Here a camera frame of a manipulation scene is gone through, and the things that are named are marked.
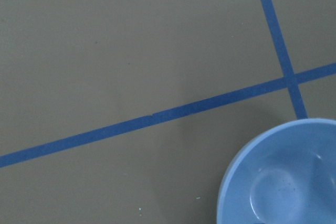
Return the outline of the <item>blue bowl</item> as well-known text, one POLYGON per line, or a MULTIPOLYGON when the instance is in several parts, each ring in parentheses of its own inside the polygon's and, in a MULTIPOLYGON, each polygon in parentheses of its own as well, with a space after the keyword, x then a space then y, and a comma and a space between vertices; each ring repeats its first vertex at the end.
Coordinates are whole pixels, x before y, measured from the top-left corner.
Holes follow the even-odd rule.
POLYGON ((216 222, 335 223, 335 121, 291 121, 248 142, 224 174, 216 222))

